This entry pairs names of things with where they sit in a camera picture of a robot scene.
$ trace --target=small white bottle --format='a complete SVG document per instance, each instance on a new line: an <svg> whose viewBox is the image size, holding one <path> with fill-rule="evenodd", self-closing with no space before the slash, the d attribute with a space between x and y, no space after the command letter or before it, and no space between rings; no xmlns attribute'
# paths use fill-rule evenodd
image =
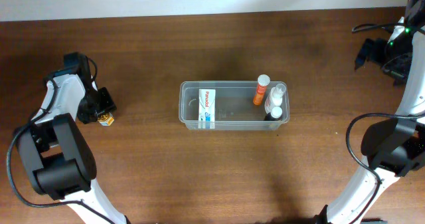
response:
<svg viewBox="0 0 425 224"><path fill-rule="evenodd" d="M286 87L283 84L278 84L276 87L272 88L264 104L264 109L267 114L270 113L274 107L280 107L285 92Z"/></svg>

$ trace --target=small orange object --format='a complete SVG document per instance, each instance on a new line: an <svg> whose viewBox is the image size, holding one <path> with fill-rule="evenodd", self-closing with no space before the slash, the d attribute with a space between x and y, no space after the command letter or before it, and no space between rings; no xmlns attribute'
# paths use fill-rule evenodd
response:
<svg viewBox="0 0 425 224"><path fill-rule="evenodd" d="M114 117L111 113L108 113L100 116L98 121L103 126L111 126L111 124L114 122Z"/></svg>
<svg viewBox="0 0 425 224"><path fill-rule="evenodd" d="M265 75L265 74L261 74L258 77L258 84L257 84L257 92L255 93L255 97L254 97L254 104L255 105L261 105L262 101L263 101L263 97L264 97L264 93L267 90L267 85L270 83L270 77Z"/></svg>

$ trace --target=wood grain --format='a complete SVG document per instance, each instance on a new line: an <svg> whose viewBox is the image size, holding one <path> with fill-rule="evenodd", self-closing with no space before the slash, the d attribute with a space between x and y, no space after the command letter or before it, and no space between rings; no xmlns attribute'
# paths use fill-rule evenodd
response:
<svg viewBox="0 0 425 224"><path fill-rule="evenodd" d="M116 102L110 127L82 125L98 180L132 223L254 223L312 217L343 190L356 163L344 142L365 112L394 112L403 88L374 64L353 71L366 37L360 23L397 20L403 9L290 11L0 23L0 154L13 129L45 95L42 78L80 51L99 66ZM192 132L178 119L185 80L255 80L288 85L291 120L275 132ZM355 126L354 148L378 119ZM33 209L13 195L0 162L4 223L81 223L67 207ZM13 173L31 189L13 152ZM394 184L368 212L390 223L422 223L425 173Z"/></svg>

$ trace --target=white bottle cap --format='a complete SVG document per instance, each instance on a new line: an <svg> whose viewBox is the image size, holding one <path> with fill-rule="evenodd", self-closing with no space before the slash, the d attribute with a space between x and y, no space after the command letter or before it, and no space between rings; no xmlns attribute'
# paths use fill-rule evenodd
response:
<svg viewBox="0 0 425 224"><path fill-rule="evenodd" d="M281 98L286 92L286 87L283 84L278 84L273 90L273 98Z"/></svg>
<svg viewBox="0 0 425 224"><path fill-rule="evenodd" d="M272 117L273 118L280 118L280 116L282 115L283 111L280 107L274 107L272 109Z"/></svg>
<svg viewBox="0 0 425 224"><path fill-rule="evenodd" d="M261 74L258 77L258 84L265 87L270 83L270 77L268 75L265 74Z"/></svg>

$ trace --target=orange tube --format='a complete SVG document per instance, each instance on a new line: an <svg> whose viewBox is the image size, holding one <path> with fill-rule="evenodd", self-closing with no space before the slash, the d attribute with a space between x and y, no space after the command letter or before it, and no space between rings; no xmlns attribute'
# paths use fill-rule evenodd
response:
<svg viewBox="0 0 425 224"><path fill-rule="evenodd" d="M255 105L261 105L262 101L263 101L263 97L264 97L264 93L267 90L267 85L270 83L270 77L265 75L265 74L261 74L258 77L258 84L257 84L257 91L255 93L255 97L253 100L253 103Z"/></svg>

